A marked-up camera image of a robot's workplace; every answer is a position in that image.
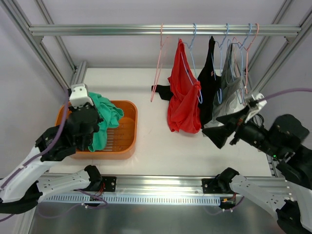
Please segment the green tank top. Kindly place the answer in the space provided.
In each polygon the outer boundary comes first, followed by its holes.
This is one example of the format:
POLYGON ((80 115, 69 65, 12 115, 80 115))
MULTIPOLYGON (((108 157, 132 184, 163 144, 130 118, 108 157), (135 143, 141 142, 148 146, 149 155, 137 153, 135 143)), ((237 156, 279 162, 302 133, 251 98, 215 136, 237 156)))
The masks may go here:
POLYGON ((90 152, 102 151, 107 144, 109 128, 115 129, 119 126, 119 121, 124 117, 124 111, 116 107, 108 98, 101 94, 89 92, 90 98, 93 100, 95 107, 102 122, 98 124, 99 131, 94 133, 93 142, 88 147, 90 152))

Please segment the red tank top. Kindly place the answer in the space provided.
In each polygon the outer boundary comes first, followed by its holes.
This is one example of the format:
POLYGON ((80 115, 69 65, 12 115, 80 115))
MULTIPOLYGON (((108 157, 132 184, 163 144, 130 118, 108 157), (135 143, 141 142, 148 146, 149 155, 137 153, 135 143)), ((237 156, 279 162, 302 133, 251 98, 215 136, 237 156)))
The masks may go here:
POLYGON ((194 77, 187 61, 185 45, 178 40, 174 65, 168 77, 173 93, 167 111, 167 123, 172 132, 184 131, 196 134, 201 129, 198 96, 200 82, 194 77))

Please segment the blue wire hanger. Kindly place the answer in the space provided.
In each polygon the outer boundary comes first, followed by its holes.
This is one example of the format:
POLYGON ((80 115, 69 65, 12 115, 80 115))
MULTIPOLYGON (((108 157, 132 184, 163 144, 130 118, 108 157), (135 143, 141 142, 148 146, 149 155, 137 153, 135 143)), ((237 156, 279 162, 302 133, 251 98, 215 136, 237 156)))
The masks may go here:
MULTIPOLYGON (((197 72, 196 72, 196 67, 195 67, 195 61, 194 61, 194 57, 193 57, 193 54, 192 54, 192 49, 193 49, 193 44, 194 44, 194 40, 196 38, 196 33, 197 33, 197 24, 196 23, 193 23, 193 27, 194 27, 194 31, 193 31, 193 38, 191 40, 190 43, 186 43, 184 42, 183 44, 185 44, 190 52, 190 56, 191 56, 191 60, 192 60, 192 65, 193 65, 193 71, 194 71, 194 78, 196 79, 196 81, 198 81, 198 76, 197 76, 197 72)), ((202 104, 203 102, 203 97, 202 97, 202 92, 201 90, 199 90, 199 94, 197 96, 197 99, 198 99, 198 103, 199 104, 202 104)))

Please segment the pink wire hanger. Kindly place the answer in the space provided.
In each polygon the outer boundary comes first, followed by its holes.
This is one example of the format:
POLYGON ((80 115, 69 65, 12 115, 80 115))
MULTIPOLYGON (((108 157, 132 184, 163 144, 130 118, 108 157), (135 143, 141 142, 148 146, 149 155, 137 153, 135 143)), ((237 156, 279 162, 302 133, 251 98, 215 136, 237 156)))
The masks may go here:
POLYGON ((158 60, 157 60, 156 73, 155 73, 154 83, 152 86, 152 94, 151 94, 150 102, 153 102, 154 96, 156 93, 156 87, 158 85, 160 72, 162 69, 162 63, 160 63, 161 56, 162 56, 162 50, 163 50, 163 47, 164 47, 166 40, 167 40, 167 39, 165 39, 165 41, 163 41, 163 26, 164 26, 164 24, 162 23, 160 26, 160 51, 159 51, 158 60))

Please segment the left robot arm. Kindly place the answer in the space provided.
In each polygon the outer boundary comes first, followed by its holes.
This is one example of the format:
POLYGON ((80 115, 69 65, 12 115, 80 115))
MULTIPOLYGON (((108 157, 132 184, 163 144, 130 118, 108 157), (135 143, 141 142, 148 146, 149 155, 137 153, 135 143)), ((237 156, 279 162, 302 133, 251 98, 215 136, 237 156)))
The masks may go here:
POLYGON ((88 165, 71 175, 55 179, 41 176, 51 167, 87 149, 102 122, 96 107, 86 103, 69 106, 65 122, 48 128, 36 141, 26 159, 0 181, 1 214, 17 215, 29 211, 53 195, 71 190, 95 191, 100 188, 102 176, 96 166, 88 165))

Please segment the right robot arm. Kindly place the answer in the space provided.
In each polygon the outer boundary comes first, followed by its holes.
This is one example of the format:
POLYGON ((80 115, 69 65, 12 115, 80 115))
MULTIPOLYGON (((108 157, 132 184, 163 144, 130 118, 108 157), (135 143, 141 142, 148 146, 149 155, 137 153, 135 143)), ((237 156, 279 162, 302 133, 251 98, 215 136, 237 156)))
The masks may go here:
POLYGON ((230 145, 242 140, 278 162, 277 170, 289 182, 295 201, 280 198, 250 182, 233 168, 226 168, 213 180, 213 187, 224 194, 236 193, 268 212, 287 234, 312 232, 312 151, 302 145, 309 130, 293 115, 278 116, 270 129, 252 121, 251 108, 217 117, 219 127, 202 130, 221 149, 228 137, 230 145))

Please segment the grey tank top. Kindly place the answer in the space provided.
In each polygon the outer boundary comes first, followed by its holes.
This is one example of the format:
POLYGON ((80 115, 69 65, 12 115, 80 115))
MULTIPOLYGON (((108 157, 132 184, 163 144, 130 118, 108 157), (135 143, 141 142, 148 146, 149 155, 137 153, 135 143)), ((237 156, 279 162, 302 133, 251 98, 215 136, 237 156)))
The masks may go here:
POLYGON ((225 58, 225 64, 221 76, 212 73, 209 85, 209 102, 201 111, 202 129, 216 127, 219 122, 217 117, 229 115, 235 112, 237 106, 244 101, 243 77, 234 75, 233 44, 230 43, 225 58))

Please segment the blue hanger under black top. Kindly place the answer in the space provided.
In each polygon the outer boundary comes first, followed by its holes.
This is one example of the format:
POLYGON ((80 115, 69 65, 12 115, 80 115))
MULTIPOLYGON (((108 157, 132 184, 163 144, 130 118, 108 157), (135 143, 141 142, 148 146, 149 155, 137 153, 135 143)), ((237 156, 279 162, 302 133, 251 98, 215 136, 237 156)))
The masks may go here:
MULTIPOLYGON (((219 43, 218 41, 216 41, 217 43, 217 46, 219 48, 219 51, 220 51, 220 75, 222 75, 222 49, 223 49, 223 44, 224 44, 224 41, 228 35, 228 32, 229 32, 229 24, 226 23, 226 33, 225 33, 225 36, 222 40, 221 43, 219 43)), ((213 78, 215 81, 217 81, 216 79, 216 74, 215 74, 215 64, 214 64, 214 57, 212 55, 212 53, 210 53, 210 56, 209 58, 211 59, 211 65, 212 65, 212 72, 210 74, 213 74, 213 78)), ((218 100, 218 103, 221 104, 222 103, 222 89, 219 88, 217 91, 216 91, 216 94, 217 94, 217 100, 218 100)))

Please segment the black tank top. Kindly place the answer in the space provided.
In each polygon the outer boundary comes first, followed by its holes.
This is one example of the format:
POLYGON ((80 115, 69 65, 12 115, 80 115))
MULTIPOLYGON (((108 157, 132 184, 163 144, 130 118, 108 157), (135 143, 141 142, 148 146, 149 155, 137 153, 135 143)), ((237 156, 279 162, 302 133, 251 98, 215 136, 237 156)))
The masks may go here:
MULTIPOLYGON (((209 39, 209 47, 208 47, 208 53, 206 57, 206 61, 204 64, 204 67, 200 71, 198 75, 198 81, 200 82, 201 86, 201 92, 202 92, 202 97, 203 97, 203 102, 202 104, 198 103, 198 107, 200 109, 200 114, 199 117, 201 116, 201 111, 205 107, 206 104, 209 102, 209 92, 212 90, 212 88, 209 87, 209 85, 214 84, 213 81, 211 81, 212 74, 212 65, 211 65, 211 59, 209 58, 210 53, 212 53, 214 57, 214 48, 215 48, 215 40, 213 37, 209 39)), ((170 91, 170 84, 169 85, 157 85, 156 87, 156 93, 159 94, 160 98, 162 100, 167 100, 168 102, 170 101, 171 97, 173 96, 173 93, 170 91)))

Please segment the pink hanger far right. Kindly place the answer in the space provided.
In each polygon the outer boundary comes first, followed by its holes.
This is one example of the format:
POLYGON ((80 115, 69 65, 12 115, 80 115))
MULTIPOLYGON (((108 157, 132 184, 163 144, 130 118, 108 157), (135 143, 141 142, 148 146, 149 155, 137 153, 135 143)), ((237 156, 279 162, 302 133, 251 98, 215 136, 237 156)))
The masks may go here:
POLYGON ((249 77, 248 77, 248 73, 249 73, 249 51, 250 51, 250 48, 252 47, 255 39, 257 38, 258 36, 258 33, 259 33, 259 24, 258 23, 255 23, 255 28, 256 28, 256 31, 255 31, 255 35, 253 36, 253 39, 251 40, 251 42, 249 43, 248 46, 245 46, 245 42, 247 41, 248 37, 250 36, 250 33, 252 32, 253 30, 253 25, 249 23, 249 33, 248 35, 245 37, 245 39, 243 40, 243 42, 239 42, 237 40, 236 37, 234 37, 232 39, 232 42, 234 42, 237 47, 240 49, 240 51, 242 51, 243 49, 246 51, 246 66, 245 66, 245 83, 244 83, 244 94, 248 94, 248 88, 247 88, 247 85, 248 85, 248 82, 249 82, 249 77))

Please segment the orange plastic basket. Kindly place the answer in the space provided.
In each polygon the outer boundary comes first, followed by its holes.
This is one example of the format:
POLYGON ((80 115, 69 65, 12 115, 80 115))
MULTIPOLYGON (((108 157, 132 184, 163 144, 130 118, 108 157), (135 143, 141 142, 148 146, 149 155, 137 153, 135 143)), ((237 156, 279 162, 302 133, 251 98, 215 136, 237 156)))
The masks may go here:
POLYGON ((134 151, 137 138, 137 107, 128 100, 113 100, 112 103, 123 110, 117 128, 107 130, 108 139, 104 150, 90 152, 77 150, 71 158, 77 160, 126 160, 134 151))

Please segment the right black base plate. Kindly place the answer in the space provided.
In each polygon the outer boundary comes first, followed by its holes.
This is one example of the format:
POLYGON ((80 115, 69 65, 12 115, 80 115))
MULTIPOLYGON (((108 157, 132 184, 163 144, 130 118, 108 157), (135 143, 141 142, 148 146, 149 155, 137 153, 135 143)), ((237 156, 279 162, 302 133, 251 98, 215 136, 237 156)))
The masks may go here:
POLYGON ((201 180, 203 194, 216 194, 219 186, 216 178, 203 178, 201 180))

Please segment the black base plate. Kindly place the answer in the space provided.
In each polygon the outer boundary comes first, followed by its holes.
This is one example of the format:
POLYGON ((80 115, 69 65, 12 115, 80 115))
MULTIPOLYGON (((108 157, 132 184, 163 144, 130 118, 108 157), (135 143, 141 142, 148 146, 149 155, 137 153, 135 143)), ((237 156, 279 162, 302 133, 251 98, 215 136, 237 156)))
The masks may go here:
POLYGON ((201 180, 203 194, 216 194, 219 186, 216 178, 203 178, 201 180))
POLYGON ((99 192, 115 192, 117 186, 117 177, 116 176, 103 176, 102 182, 99 185, 99 192))

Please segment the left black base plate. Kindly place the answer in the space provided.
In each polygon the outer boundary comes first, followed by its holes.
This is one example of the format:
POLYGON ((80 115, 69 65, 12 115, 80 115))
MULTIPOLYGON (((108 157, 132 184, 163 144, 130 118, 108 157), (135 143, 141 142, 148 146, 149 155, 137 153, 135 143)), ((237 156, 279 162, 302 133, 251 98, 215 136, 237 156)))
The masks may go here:
POLYGON ((115 192, 117 186, 117 177, 116 176, 103 176, 102 182, 99 185, 99 192, 115 192))

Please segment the aluminium front rail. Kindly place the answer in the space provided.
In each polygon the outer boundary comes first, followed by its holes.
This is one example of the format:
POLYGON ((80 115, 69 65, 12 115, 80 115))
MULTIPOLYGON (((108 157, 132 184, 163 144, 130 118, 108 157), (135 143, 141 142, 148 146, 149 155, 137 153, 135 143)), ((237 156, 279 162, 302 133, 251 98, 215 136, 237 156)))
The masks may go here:
MULTIPOLYGON (((203 194, 201 180, 213 176, 156 176, 156 175, 103 175, 116 176, 115 194, 133 195, 199 195, 203 194)), ((292 195, 289 183, 278 177, 249 177, 248 180, 266 191, 282 196, 292 195)), ((224 194, 219 189, 216 194, 224 194)))

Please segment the aluminium hanging rail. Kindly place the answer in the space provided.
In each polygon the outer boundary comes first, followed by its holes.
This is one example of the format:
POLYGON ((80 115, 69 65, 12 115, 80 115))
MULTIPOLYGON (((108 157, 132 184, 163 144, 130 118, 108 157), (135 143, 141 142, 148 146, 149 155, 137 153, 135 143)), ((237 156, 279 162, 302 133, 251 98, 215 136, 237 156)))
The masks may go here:
POLYGON ((34 36, 143 36, 143 35, 221 35, 221 36, 286 36, 294 37, 299 26, 284 24, 49 24, 33 25, 34 36))

